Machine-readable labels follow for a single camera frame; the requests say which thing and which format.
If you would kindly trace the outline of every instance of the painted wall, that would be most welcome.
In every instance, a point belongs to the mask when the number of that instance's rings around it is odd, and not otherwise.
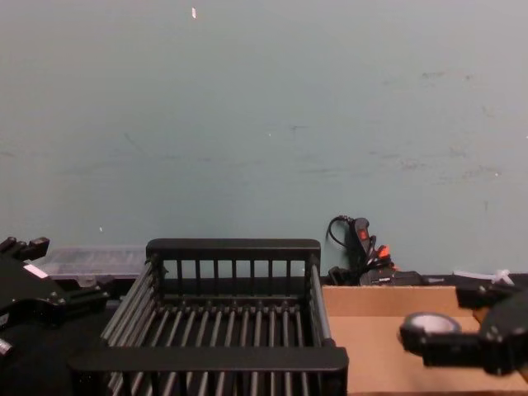
[[[405,268],[526,271],[527,13],[1,0],[0,236],[323,241],[343,213]]]

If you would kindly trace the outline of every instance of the black wire basket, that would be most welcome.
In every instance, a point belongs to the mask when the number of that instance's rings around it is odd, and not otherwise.
[[[347,394],[320,251],[309,239],[151,241],[100,345],[69,360],[74,394]]]

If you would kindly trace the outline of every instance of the cardboard box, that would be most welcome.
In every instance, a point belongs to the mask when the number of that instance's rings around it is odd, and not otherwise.
[[[487,375],[482,369],[427,368],[398,340],[403,319],[415,312],[449,315],[463,330],[479,323],[458,307],[454,287],[325,286],[323,296],[332,338],[350,358],[349,395],[528,395],[515,373]]]

